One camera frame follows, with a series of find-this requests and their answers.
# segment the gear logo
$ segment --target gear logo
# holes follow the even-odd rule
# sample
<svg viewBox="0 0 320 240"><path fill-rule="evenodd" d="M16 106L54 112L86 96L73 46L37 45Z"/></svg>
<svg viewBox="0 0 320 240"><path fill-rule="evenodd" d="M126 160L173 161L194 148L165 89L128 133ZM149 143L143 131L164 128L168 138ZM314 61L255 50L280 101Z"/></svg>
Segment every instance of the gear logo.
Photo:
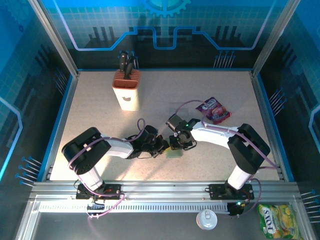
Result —
<svg viewBox="0 0 320 240"><path fill-rule="evenodd" d="M191 3L190 0L140 0L140 2L150 14L163 18L180 14L180 10L185 10L186 5Z"/></svg>

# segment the yellow snack bag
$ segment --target yellow snack bag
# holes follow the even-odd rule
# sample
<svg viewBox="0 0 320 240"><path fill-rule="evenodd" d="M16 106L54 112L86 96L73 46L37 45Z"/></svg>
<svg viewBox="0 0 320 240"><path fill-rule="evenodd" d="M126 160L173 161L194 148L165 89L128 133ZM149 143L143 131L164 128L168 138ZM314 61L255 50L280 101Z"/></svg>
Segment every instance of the yellow snack bag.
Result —
<svg viewBox="0 0 320 240"><path fill-rule="evenodd" d="M291 205L259 204L260 228L267 239L303 240Z"/></svg>

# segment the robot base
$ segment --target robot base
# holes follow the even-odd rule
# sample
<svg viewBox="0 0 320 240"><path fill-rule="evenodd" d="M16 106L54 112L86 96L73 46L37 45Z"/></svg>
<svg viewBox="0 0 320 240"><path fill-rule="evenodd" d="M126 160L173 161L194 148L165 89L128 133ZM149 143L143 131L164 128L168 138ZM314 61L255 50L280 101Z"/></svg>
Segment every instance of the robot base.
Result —
<svg viewBox="0 0 320 240"><path fill-rule="evenodd" d="M232 194L226 193L225 184L210 184L205 188L205 191L210 194L211 200L246 200L248 196L250 200L255 199L251 184L243 185L240 191L233 192Z"/></svg>
<svg viewBox="0 0 320 240"><path fill-rule="evenodd" d="M95 192L101 194L118 194L121 192L121 185L120 184L103 184L99 187ZM86 187L81 183L78 185L76 191L76 199L90 199L94 195L89 192ZM119 200L120 196L95 196L96 200Z"/></svg>

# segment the blue glass wall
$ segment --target blue glass wall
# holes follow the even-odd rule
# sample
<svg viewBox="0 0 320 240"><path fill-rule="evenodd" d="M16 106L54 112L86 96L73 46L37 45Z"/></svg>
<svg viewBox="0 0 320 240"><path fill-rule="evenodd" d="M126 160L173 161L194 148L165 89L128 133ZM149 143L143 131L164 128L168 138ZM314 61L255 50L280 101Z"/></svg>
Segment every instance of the blue glass wall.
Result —
<svg viewBox="0 0 320 240"><path fill-rule="evenodd" d="M0 1L0 233L14 239L69 72L28 1Z"/></svg>
<svg viewBox="0 0 320 240"><path fill-rule="evenodd" d="M44 0L78 68L252 68L286 1Z"/></svg>
<svg viewBox="0 0 320 240"><path fill-rule="evenodd" d="M302 193L320 193L320 2L301 1L261 70L275 121Z"/></svg>

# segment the green object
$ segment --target green object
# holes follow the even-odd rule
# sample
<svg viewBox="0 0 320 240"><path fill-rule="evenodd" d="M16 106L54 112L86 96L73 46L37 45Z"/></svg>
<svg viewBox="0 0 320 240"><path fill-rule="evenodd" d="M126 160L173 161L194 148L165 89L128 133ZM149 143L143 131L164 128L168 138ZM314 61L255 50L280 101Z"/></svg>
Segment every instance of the green object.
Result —
<svg viewBox="0 0 320 240"><path fill-rule="evenodd" d="M267 239L303 240L291 205L259 204L260 228Z"/></svg>
<svg viewBox="0 0 320 240"><path fill-rule="evenodd" d="M171 148L169 148L168 150L165 151L165 157L167 159L180 158L182 155L183 155L182 149L172 150Z"/></svg>

